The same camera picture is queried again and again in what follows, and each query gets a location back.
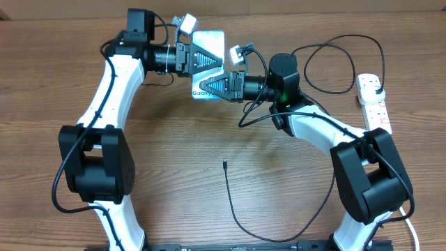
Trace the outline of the Samsung Galaxy smartphone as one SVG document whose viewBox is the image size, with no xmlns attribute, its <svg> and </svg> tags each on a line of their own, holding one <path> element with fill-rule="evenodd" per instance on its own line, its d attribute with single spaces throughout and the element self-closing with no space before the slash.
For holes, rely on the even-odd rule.
<svg viewBox="0 0 446 251">
<path fill-rule="evenodd" d="M 223 31 L 195 31 L 192 34 L 192 42 L 206 51 L 224 60 L 225 38 Z M 220 97 L 213 95 L 199 87 L 201 81 L 224 73 L 224 64 L 220 67 L 205 70 L 192 76 L 192 98 L 195 100 L 219 100 Z"/>
</svg>

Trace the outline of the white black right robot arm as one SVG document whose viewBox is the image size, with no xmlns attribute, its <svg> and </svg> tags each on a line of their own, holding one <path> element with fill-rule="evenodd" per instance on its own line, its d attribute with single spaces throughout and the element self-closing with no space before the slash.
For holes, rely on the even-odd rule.
<svg viewBox="0 0 446 251">
<path fill-rule="evenodd" d="M 268 118 L 276 129 L 303 139 L 331 157 L 339 197 L 346 209 L 340 227 L 325 242 L 325 250 L 392 250 L 389 242 L 375 242 L 385 223 L 405 201 L 415 208 L 413 187 L 391 134 L 382 129 L 354 128 L 321 111 L 300 90 L 297 59 L 274 55 L 264 77 L 245 71 L 202 80 L 204 91 L 230 102 L 270 102 Z"/>
</svg>

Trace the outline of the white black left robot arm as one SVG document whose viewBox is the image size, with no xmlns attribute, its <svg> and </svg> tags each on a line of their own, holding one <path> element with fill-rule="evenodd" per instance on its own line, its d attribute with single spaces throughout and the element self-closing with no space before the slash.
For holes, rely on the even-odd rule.
<svg viewBox="0 0 446 251">
<path fill-rule="evenodd" d="M 91 104 L 75 125 L 59 132 L 56 177 L 66 179 L 85 210 L 97 213 L 110 250 L 149 249 L 130 197 L 135 164 L 124 135 L 138 88 L 149 72 L 197 84 L 224 69 L 223 31 L 198 30 L 192 15 L 175 17 L 172 25 L 175 34 L 156 43 L 155 29 L 164 20 L 149 10 L 129 9 L 126 28 L 100 47 L 105 71 Z"/>
</svg>

